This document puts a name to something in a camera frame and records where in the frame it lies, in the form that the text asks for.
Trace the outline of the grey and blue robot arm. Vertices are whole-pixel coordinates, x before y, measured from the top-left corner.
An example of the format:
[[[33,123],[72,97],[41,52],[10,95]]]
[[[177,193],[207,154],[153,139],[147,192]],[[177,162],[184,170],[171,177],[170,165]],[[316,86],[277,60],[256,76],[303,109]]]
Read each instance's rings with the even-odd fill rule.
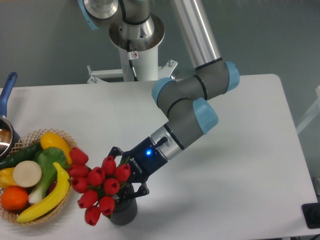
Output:
[[[109,26],[109,36],[118,48],[126,82],[155,81],[152,98],[168,121],[130,151],[114,147],[131,168],[129,183],[116,194],[119,202],[149,193],[151,174],[207,134],[219,121],[209,100],[236,88],[240,74],[232,62],[223,61],[204,6],[199,0],[173,0],[171,6],[179,23],[195,75],[176,81],[163,77],[158,66],[158,46],[165,30],[150,11],[148,0],[80,0],[78,5],[87,24],[96,30]]]

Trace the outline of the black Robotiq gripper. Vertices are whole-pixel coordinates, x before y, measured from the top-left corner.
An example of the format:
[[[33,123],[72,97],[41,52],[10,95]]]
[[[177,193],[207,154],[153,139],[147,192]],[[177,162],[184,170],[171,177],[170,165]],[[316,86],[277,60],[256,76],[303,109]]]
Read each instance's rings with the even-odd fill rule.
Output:
[[[113,146],[107,155],[116,158],[121,157],[121,164],[129,164],[131,175],[127,180],[127,185],[119,193],[119,201],[127,201],[146,196],[150,193],[146,181],[158,169],[163,167],[168,160],[155,147],[150,137],[144,139],[132,150],[124,152],[117,146]],[[141,183],[135,191],[131,183]]]

